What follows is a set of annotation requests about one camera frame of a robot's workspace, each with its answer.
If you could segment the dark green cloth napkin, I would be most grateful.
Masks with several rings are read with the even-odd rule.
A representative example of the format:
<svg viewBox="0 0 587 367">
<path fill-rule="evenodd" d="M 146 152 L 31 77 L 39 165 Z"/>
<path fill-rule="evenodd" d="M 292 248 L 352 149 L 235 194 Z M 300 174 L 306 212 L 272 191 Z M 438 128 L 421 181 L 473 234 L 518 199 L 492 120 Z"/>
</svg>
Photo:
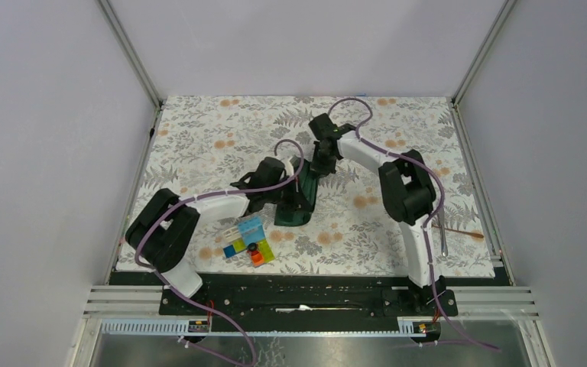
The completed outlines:
<svg viewBox="0 0 587 367">
<path fill-rule="evenodd" d="M 299 158 L 291 159 L 293 172 L 303 169 L 296 180 L 283 189 L 282 201 L 276 206 L 274 224 L 284 227 L 306 225 L 312 218 L 316 206 L 319 175 L 311 170 L 311 163 Z"/>
</svg>

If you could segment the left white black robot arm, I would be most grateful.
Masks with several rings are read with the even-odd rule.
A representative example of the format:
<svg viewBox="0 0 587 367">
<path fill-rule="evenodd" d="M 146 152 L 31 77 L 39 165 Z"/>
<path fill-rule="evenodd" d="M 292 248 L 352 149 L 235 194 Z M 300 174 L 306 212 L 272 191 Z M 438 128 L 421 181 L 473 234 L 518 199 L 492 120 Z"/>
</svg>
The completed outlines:
<svg viewBox="0 0 587 367">
<path fill-rule="evenodd" d="M 124 240 L 135 250 L 141 267 L 155 272 L 175 290 L 177 304 L 189 314 L 206 306 L 203 279 L 186 260 L 186 251 L 199 226 L 256 213 L 265 205 L 285 203 L 297 185 L 304 159 L 265 158 L 226 190 L 187 199 L 169 189 L 160 189 L 131 222 Z"/>
</svg>

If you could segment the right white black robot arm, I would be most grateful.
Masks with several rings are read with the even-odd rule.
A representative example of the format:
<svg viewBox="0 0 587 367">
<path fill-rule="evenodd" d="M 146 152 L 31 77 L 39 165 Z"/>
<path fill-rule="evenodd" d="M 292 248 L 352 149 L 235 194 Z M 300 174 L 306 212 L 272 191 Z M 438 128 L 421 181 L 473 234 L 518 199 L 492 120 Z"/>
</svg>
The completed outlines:
<svg viewBox="0 0 587 367">
<path fill-rule="evenodd" d="M 309 123 L 316 140 L 310 170 L 321 177 L 336 172 L 336 162 L 350 160 L 378 175 L 387 214 L 399 224 L 413 283 L 407 295 L 409 308 L 426 315 L 438 304 L 430 226 L 436 216 L 436 189 L 421 154 L 396 154 L 366 141 L 350 124 L 338 126 L 323 113 Z"/>
</svg>

